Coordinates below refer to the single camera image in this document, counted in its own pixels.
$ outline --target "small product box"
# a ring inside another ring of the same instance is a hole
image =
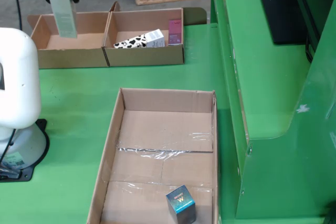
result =
[[[114,48],[157,48],[164,46],[164,36],[160,29],[114,44]]]
[[[172,191],[166,197],[177,224],[191,224],[196,220],[195,201],[185,186]]]
[[[169,46],[182,43],[182,20],[169,21]]]

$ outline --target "concrete floor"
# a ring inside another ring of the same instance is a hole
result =
[[[30,25],[27,22],[27,16],[31,14],[47,14],[51,13],[51,7],[45,0],[19,0],[22,12],[23,31],[32,32]],[[143,5],[137,6],[135,0],[80,0],[76,5],[78,12],[93,12],[109,10],[114,1],[120,3],[122,10],[145,10],[145,9],[160,9],[160,8],[175,8],[175,7],[202,7],[209,16],[210,0],[192,0],[179,1],[164,4]],[[15,0],[0,0],[0,27],[18,28],[18,16]]]

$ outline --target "white tag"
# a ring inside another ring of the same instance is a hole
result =
[[[20,169],[25,164],[19,152],[6,154],[2,163],[6,167],[13,169]]]

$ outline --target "black mount plate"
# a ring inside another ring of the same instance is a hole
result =
[[[27,168],[22,169],[21,170],[22,173],[21,173],[21,176],[20,176],[19,179],[11,179],[11,178],[7,178],[7,177],[0,177],[0,183],[30,181],[32,176],[33,176],[35,166],[37,166],[44,159],[44,157],[47,155],[48,150],[49,150],[49,146],[50,146],[50,140],[49,140],[49,137],[46,133],[47,120],[38,119],[36,121],[36,125],[43,132],[44,136],[46,137],[46,141],[47,141],[46,148],[43,152],[43,155],[38,159],[38,161],[33,163],[31,166],[28,166]]]

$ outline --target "cardboard tray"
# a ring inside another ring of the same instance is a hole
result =
[[[41,69],[183,64],[183,45],[113,48],[116,42],[156,29],[163,31],[167,45],[169,20],[173,19],[181,19],[184,25],[206,24],[206,11],[177,8],[120,12],[115,2],[108,12],[77,13],[77,39],[59,37],[52,14],[28,16]]]
[[[120,89],[87,224],[173,224],[166,197],[186,185],[195,223],[218,222],[214,92]]]

